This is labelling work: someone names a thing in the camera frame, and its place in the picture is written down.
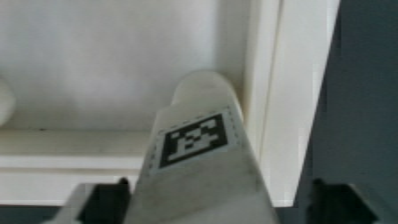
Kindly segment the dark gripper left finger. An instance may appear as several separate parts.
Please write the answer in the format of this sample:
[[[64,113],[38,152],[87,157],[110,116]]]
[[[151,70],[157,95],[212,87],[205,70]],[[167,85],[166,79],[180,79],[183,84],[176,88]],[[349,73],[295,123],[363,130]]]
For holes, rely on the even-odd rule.
[[[43,224],[123,224],[132,199],[130,181],[77,186],[54,218]]]

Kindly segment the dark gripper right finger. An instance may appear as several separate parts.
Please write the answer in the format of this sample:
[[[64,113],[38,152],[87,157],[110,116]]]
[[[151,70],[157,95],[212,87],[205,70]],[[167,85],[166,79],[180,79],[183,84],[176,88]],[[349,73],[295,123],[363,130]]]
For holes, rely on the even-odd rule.
[[[370,188],[350,183],[311,183],[306,224],[391,224],[391,209]]]

